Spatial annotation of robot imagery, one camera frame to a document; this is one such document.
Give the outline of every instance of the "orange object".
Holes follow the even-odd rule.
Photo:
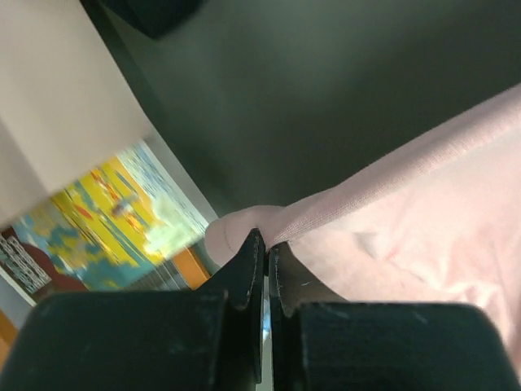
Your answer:
[[[191,289],[197,289],[210,278],[195,251],[190,248],[176,255],[172,262]]]
[[[16,338],[18,331],[7,316],[0,311],[0,370],[9,354],[9,348]]]

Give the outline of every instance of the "colorful poster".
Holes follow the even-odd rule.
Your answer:
[[[171,260],[198,240],[206,225],[146,144],[139,143],[19,219],[9,235],[38,250],[37,265],[45,258],[45,269],[53,266],[50,281],[56,272],[76,282],[76,289],[107,291],[127,288]],[[0,260],[8,260],[0,265],[27,292],[45,285],[44,277],[30,279],[16,269],[10,259],[21,256],[4,247]]]

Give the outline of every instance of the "dark object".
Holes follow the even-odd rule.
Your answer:
[[[135,29],[158,38],[199,9],[202,0],[102,0]]]
[[[43,301],[20,332],[0,390],[255,389],[264,252],[253,231],[195,292]],[[347,303],[286,244],[267,263],[275,391],[519,390],[497,333],[478,310]]]

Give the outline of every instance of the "wall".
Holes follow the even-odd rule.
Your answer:
[[[518,0],[208,0],[159,41],[107,15],[105,42],[218,213],[334,186],[521,81]]]

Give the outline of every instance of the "pink fabric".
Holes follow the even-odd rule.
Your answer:
[[[214,222],[208,253],[225,263],[256,226],[349,300],[481,307],[521,369],[521,86],[328,191]]]

